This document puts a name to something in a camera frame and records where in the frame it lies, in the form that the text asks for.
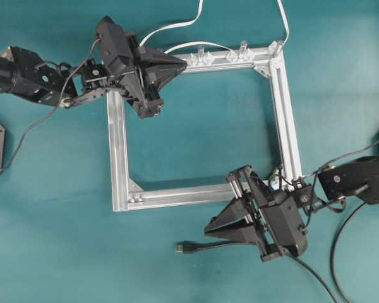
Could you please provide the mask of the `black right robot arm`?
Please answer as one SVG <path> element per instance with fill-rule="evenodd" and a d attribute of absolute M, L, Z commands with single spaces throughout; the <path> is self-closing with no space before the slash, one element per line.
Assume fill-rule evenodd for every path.
<path fill-rule="evenodd" d="M 307 224 L 300 210 L 310 215 L 333 203 L 344 203 L 356 196 L 369 205 L 379 203 L 379 155 L 355 159 L 338 166 L 326 163 L 315 176 L 327 201 L 316 197 L 313 186 L 302 178 L 291 185 L 293 190 L 272 189 L 250 165 L 228 173 L 226 180 L 234 197 L 204 228 L 209 237 L 239 244 L 254 244 L 262 261 L 286 253 L 302 255 L 307 246 Z"/>

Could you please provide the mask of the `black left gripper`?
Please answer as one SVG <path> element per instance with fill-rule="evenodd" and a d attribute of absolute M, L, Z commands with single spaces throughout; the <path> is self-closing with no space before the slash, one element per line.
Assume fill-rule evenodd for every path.
<path fill-rule="evenodd" d="M 179 76 L 187 62 L 158 49 L 139 47 L 132 35 L 106 30 L 104 66 L 104 90 L 118 93 L 144 119 L 160 114 L 164 101 L 156 89 Z"/>

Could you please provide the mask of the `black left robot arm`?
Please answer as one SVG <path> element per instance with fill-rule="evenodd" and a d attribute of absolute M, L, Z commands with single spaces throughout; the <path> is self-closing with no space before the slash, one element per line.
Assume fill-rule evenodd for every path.
<path fill-rule="evenodd" d="M 134 35 L 103 29 L 96 36 L 102 62 L 89 58 L 80 68 L 44 62 L 35 52 L 8 47 L 0 55 L 0 93 L 70 109 L 114 91 L 139 118 L 159 115 L 164 105 L 159 92 L 186 69 L 186 61 L 140 47 Z"/>

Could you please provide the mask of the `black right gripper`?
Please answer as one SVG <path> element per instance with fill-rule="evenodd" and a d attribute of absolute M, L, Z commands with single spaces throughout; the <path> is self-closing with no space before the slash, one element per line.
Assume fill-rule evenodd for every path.
<path fill-rule="evenodd" d="M 233 242 L 254 244 L 259 249 L 262 261 L 290 254 L 287 249 L 274 243 L 268 224 L 260 212 L 262 206 L 268 205 L 273 200 L 274 191 L 262 181 L 250 165 L 229 172 L 226 181 L 232 187 L 234 198 L 211 219 L 209 225 L 204 228 L 204 234 Z M 283 191 L 294 198 L 291 192 Z"/>

